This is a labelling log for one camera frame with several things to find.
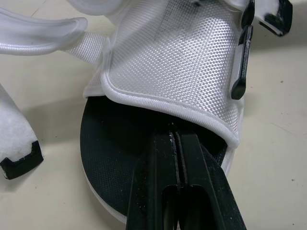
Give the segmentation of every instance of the white foam piece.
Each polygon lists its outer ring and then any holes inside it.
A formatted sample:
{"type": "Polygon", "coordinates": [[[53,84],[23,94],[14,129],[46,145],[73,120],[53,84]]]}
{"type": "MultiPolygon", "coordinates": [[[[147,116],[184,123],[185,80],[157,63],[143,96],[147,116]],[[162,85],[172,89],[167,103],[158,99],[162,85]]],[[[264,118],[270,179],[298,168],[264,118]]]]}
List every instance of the white foam piece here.
{"type": "Polygon", "coordinates": [[[0,162],[18,161],[32,151],[34,131],[12,98],[0,85],[0,162]]]}

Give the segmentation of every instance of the black plastic end cap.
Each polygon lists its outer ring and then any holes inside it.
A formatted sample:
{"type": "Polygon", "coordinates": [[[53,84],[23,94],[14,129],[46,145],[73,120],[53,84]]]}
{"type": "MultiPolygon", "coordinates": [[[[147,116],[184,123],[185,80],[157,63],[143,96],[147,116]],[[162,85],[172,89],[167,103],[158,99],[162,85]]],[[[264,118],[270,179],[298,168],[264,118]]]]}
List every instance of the black plastic end cap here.
{"type": "Polygon", "coordinates": [[[3,169],[6,179],[12,180],[31,171],[41,162],[43,162],[43,160],[44,158],[42,156],[39,143],[38,141],[35,141],[32,143],[32,150],[30,154],[15,162],[5,158],[0,162],[0,167],[3,169]]]}

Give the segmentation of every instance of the black clip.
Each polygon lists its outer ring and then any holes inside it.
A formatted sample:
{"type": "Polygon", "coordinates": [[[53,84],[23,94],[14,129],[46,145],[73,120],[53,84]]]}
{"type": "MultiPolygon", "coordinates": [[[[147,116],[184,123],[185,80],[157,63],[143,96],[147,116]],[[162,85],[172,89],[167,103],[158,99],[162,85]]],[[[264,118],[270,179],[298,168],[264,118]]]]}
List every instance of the black clip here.
{"type": "Polygon", "coordinates": [[[245,230],[226,176],[194,132],[154,134],[135,168],[126,230],[245,230]]]}
{"type": "Polygon", "coordinates": [[[43,160],[44,158],[42,156],[39,143],[38,141],[35,141],[32,143],[32,150],[30,154],[16,162],[12,162],[10,159],[5,158],[0,162],[0,167],[4,171],[5,177],[8,180],[11,180],[31,171],[41,162],[43,162],[43,160]]]}
{"type": "Polygon", "coordinates": [[[244,30],[241,33],[240,39],[239,39],[239,47],[242,46],[242,49],[239,49],[239,51],[242,52],[242,55],[240,57],[240,60],[236,62],[234,60],[234,66],[233,66],[233,74],[238,76],[232,76],[232,78],[236,77],[236,81],[231,84],[231,98],[234,100],[240,100],[246,90],[246,73],[248,68],[248,56],[249,56],[249,50],[250,50],[250,43],[253,36],[253,26],[247,25],[245,26],[244,30]]]}

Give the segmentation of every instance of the white surface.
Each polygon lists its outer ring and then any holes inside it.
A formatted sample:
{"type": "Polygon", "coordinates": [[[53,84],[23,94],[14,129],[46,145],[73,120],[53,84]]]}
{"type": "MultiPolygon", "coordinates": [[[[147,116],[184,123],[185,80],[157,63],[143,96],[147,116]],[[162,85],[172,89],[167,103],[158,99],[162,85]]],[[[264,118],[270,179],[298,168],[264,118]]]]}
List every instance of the white surface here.
{"type": "MultiPolygon", "coordinates": [[[[0,0],[0,7],[45,19],[85,16],[64,0],[43,2],[0,0]]],[[[307,2],[295,2],[287,37],[277,38],[258,25],[254,30],[242,143],[229,174],[248,230],[307,229],[307,2]]],[[[104,17],[86,18],[88,31],[112,31],[104,17]]],[[[0,229],[124,230],[83,175],[79,130],[91,65],[57,52],[0,56],[0,70],[0,82],[29,120],[45,155],[21,178],[0,176],[0,229]]]]}

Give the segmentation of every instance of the translucent plastic strap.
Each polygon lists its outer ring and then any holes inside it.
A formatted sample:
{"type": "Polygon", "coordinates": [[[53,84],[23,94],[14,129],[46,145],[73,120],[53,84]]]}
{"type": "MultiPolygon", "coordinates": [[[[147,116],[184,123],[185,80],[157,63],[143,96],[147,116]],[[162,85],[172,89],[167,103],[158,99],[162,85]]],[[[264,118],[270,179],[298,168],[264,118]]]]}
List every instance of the translucent plastic strap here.
{"type": "Polygon", "coordinates": [[[85,18],[42,20],[0,8],[0,54],[52,53],[75,42],[87,27],[85,18]]]}

